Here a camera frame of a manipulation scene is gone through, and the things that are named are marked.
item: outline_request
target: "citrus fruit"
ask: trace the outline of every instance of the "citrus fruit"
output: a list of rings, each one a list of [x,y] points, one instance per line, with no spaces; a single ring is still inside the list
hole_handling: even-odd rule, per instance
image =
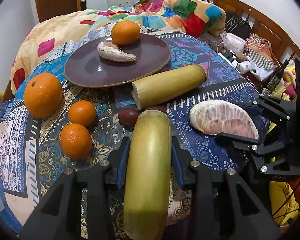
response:
[[[52,115],[61,103],[61,84],[50,73],[39,74],[28,82],[23,99],[31,115],[46,118]]]
[[[112,41],[121,46],[134,43],[140,36],[140,27],[133,21],[118,22],[111,30]]]
[[[60,135],[63,152],[72,160],[83,159],[91,150],[91,136],[87,128],[81,124],[66,125]]]
[[[80,100],[70,106],[68,115],[71,123],[88,126],[96,117],[96,108],[90,101]]]

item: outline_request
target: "dark glass bottle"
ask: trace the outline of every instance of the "dark glass bottle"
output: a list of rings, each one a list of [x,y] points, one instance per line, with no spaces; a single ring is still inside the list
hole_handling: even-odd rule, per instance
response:
[[[288,60],[286,60],[280,67],[276,68],[263,83],[263,87],[268,89],[269,93],[272,93],[275,90],[276,86],[280,83],[280,80],[283,77],[284,70],[288,63]]]

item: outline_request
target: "wooden headboard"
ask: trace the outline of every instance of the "wooden headboard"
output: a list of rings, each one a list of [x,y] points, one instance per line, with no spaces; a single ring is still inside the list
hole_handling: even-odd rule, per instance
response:
[[[300,57],[299,47],[292,41],[287,33],[273,20],[255,8],[239,0],[213,0],[212,3],[222,8],[226,12],[234,12],[239,18],[242,17],[243,13],[247,14],[248,16],[246,17],[246,22],[249,21],[250,17],[253,17],[255,21],[253,23],[251,33],[255,33],[271,42],[272,52],[277,60],[280,61],[282,55],[285,53],[288,47],[293,50],[290,59],[292,59],[294,56]]]

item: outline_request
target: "large orange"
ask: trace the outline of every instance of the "large orange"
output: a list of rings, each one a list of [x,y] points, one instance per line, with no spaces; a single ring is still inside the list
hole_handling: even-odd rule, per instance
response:
[[[121,46],[129,45],[140,37],[140,27],[133,21],[118,22],[111,30],[112,41]]]
[[[66,125],[60,135],[63,152],[72,160],[83,159],[91,150],[91,136],[87,128],[81,124]]]
[[[50,73],[39,74],[28,82],[23,99],[31,115],[46,118],[52,115],[61,103],[61,84]]]
[[[96,108],[90,101],[81,100],[70,106],[68,115],[71,123],[88,126],[96,117]]]

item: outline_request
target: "plate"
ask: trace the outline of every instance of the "plate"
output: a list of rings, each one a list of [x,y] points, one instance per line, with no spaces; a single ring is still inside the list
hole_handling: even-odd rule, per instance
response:
[[[171,56],[167,43],[142,33],[135,43],[121,47],[123,52],[136,55],[137,60],[116,62],[99,56],[97,46],[102,41],[112,41],[111,36],[84,44],[68,58],[64,73],[71,83],[88,88],[122,85],[157,72]]]

